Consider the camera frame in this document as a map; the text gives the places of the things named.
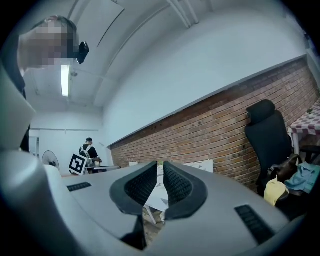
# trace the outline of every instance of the chair headrest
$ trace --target chair headrest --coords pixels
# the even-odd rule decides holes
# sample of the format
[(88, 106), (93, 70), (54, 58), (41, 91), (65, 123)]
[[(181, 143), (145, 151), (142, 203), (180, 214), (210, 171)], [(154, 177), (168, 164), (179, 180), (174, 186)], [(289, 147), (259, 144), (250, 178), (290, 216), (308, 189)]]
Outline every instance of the chair headrest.
[(246, 109), (248, 117), (251, 119), (251, 125), (260, 123), (271, 117), (275, 113), (275, 110), (276, 106), (268, 99), (263, 99)]

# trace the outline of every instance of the brown leather bag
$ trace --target brown leather bag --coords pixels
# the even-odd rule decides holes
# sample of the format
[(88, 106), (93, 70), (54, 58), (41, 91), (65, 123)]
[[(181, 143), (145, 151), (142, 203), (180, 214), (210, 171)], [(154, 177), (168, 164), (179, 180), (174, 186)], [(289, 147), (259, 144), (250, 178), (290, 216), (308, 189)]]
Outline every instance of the brown leather bag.
[(268, 175), (273, 180), (278, 176), (279, 182), (285, 182), (298, 171), (297, 160), (301, 163), (301, 158), (297, 154), (291, 154), (290, 157), (281, 164), (274, 164), (269, 168)]

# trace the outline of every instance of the electric fan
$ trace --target electric fan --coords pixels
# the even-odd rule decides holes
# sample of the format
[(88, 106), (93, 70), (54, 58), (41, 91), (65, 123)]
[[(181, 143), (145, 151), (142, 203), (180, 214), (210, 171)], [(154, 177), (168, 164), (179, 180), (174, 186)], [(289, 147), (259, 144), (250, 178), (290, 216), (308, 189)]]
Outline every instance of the electric fan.
[(60, 171), (58, 159), (56, 155), (50, 150), (47, 150), (46, 152), (44, 152), (42, 156), (42, 163), (44, 165), (54, 166)]

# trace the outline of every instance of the chair backrest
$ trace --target chair backrest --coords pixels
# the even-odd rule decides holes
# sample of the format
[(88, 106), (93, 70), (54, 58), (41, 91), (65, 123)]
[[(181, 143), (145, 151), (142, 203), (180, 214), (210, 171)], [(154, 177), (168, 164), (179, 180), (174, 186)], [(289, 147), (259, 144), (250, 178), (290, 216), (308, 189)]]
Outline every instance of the chair backrest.
[(246, 110), (251, 122), (245, 127), (245, 135), (261, 165), (259, 184), (272, 165), (283, 163), (291, 155), (292, 147), (284, 118), (270, 100), (264, 99)]

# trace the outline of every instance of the blue cloth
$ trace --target blue cloth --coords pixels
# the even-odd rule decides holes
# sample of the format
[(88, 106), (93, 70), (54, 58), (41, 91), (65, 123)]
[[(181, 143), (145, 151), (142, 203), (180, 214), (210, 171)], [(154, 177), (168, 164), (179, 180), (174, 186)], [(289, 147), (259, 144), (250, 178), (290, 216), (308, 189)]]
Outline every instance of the blue cloth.
[(316, 183), (319, 173), (319, 165), (304, 162), (298, 165), (297, 172), (291, 179), (284, 181), (284, 184), (288, 189), (302, 190), (309, 194)]

